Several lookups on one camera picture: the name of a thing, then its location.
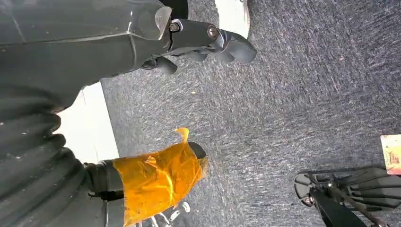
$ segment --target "screw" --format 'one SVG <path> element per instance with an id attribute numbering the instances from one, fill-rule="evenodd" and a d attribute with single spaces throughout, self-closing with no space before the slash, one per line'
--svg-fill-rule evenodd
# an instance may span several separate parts
<path id="1" fill-rule="evenodd" d="M 218 29 L 214 25 L 210 25 L 208 28 L 208 35 L 212 39 L 216 39 L 219 34 Z"/>
<path id="2" fill-rule="evenodd" d="M 178 32 L 180 30 L 180 26 L 177 23 L 172 23 L 169 26 L 170 32 Z"/>

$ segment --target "gray carpet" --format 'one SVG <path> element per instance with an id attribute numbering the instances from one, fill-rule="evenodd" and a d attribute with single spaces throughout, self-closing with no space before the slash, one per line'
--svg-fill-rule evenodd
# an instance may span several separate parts
<path id="1" fill-rule="evenodd" d="M 321 227 L 296 199 L 296 173 L 383 164 L 380 135 L 400 133 L 400 4 L 295 2 L 250 2 L 252 64 L 181 58 L 173 76 L 102 81 L 122 156 L 179 141 L 179 126 L 208 153 L 182 226 Z M 213 0 L 190 9 L 218 21 Z M 398 210 L 380 216 L 401 225 Z"/>

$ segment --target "white floor trim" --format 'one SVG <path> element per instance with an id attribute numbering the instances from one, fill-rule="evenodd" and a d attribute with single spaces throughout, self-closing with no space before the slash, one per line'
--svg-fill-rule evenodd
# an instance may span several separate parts
<path id="1" fill-rule="evenodd" d="M 81 90 L 74 104 L 59 116 L 61 127 L 55 133 L 65 136 L 66 147 L 81 162 L 119 157 L 100 82 Z"/>

